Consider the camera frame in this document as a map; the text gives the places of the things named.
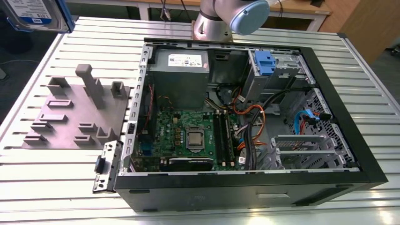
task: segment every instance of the black computer chassis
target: black computer chassis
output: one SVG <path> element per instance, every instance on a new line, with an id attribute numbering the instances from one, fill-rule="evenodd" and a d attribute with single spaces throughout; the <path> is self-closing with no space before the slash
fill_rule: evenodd
<path id="1" fill-rule="evenodd" d="M 203 46 L 212 43 L 221 46 L 251 46 L 255 49 L 269 47 L 297 50 L 319 84 L 360 172 L 117 176 L 115 190 L 135 211 L 319 205 L 351 191 L 367 190 L 388 182 L 312 48 L 156 38 L 148 38 L 145 42 L 149 45 L 152 42 L 168 43 L 171 49 L 176 48 L 175 43 L 187 43 L 188 47 L 195 43 Z M 285 193 L 291 193 L 289 198 L 280 198 Z"/>

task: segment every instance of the white label sticker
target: white label sticker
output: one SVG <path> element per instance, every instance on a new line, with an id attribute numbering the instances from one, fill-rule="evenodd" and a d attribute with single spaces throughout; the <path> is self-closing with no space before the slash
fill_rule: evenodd
<path id="1" fill-rule="evenodd" d="M 51 19 L 51 14 L 41 0 L 8 0 L 8 3 L 19 17 Z"/>
<path id="2" fill-rule="evenodd" d="M 245 157 L 239 157 L 239 164 L 245 164 Z"/>
<path id="3" fill-rule="evenodd" d="M 168 56 L 169 67 L 203 67 L 201 55 L 171 54 Z"/>
<path id="4" fill-rule="evenodd" d="M 241 96 L 241 95 L 237 96 L 237 99 L 239 99 L 241 102 L 244 102 L 244 100 L 245 100 L 244 96 Z"/>

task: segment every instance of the blue label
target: blue label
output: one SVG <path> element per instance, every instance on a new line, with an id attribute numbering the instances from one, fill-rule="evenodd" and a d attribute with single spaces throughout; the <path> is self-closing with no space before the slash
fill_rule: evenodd
<path id="1" fill-rule="evenodd" d="M 49 24 L 51 23 L 51 19 L 49 18 L 32 18 L 32 17 L 23 17 L 20 16 L 20 18 L 23 19 L 23 21 L 28 22 L 28 23 L 33 23 L 33 24 Z"/>

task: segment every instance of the green circuit board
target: green circuit board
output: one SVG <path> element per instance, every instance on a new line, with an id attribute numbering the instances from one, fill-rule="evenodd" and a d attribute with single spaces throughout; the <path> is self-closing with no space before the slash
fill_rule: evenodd
<path id="1" fill-rule="evenodd" d="M 236 170 L 237 165 L 221 165 L 217 163 L 217 153 L 213 132 L 213 112 L 196 111 L 163 111 L 157 113 L 157 123 L 155 132 L 155 142 L 151 147 L 151 156 L 143 157 L 143 167 L 145 171 L 159 170 L 157 161 L 160 158 L 211 158 L 213 160 L 213 169 L 217 171 Z M 237 123 L 236 115 L 229 116 L 229 125 Z M 187 144 L 188 132 L 201 131 L 204 148 L 199 150 L 189 149 Z"/>

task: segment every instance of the metal workbench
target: metal workbench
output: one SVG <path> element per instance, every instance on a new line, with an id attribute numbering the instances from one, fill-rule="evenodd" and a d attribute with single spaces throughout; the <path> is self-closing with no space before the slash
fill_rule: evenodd
<path id="1" fill-rule="evenodd" d="M 136 86 L 144 37 L 189 39 L 191 24 L 81 17 L 73 33 L 56 37 L 0 126 L 0 221 L 113 225 L 400 223 L 400 107 L 351 43 L 336 34 L 261 29 L 233 38 L 235 42 L 313 48 L 389 179 L 371 191 L 349 193 L 315 207 L 135 213 L 117 194 L 92 194 L 101 150 L 21 149 L 49 94 L 44 85 L 51 77 L 64 76 L 69 83 L 80 84 L 75 67 L 88 63 L 101 84 L 119 80 Z"/>

